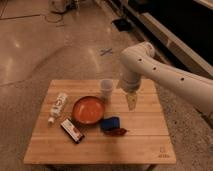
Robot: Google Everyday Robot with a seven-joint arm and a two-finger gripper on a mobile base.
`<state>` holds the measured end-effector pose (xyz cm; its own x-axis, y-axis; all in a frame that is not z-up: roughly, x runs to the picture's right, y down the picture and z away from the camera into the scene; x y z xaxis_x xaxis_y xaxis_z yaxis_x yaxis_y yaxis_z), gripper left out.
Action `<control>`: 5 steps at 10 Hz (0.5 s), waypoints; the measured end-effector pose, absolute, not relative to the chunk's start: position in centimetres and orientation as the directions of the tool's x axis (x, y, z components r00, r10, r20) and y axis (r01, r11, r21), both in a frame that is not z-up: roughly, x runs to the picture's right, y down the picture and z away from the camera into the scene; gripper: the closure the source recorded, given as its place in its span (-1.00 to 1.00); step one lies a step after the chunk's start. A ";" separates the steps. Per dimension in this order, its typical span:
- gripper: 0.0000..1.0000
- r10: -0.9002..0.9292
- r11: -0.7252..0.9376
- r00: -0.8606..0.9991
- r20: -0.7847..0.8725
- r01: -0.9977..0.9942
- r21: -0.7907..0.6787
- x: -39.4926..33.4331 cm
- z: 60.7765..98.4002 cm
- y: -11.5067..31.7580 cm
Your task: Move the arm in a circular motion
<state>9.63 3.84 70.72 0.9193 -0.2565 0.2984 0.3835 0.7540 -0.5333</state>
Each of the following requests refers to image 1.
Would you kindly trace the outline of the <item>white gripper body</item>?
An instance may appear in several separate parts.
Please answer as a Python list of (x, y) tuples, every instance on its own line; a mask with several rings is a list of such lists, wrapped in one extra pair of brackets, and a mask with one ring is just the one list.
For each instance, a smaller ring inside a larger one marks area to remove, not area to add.
[(121, 88), (126, 93), (136, 92), (141, 85), (140, 77), (126, 77), (124, 74), (120, 75), (120, 78), (117, 83), (117, 87)]

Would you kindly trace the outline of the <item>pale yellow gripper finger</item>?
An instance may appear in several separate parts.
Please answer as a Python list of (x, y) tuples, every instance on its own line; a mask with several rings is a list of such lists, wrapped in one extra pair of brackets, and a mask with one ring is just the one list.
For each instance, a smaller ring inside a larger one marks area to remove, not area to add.
[(137, 93), (136, 92), (127, 93), (126, 100), (129, 110), (134, 110), (137, 104)]

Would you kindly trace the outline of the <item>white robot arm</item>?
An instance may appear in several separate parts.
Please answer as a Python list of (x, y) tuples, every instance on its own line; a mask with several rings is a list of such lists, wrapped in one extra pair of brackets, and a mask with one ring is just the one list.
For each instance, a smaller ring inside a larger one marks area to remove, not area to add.
[(184, 98), (200, 112), (213, 114), (213, 80), (158, 62), (154, 55), (155, 48), (149, 42), (124, 49), (118, 85), (125, 92), (135, 92), (145, 76)]

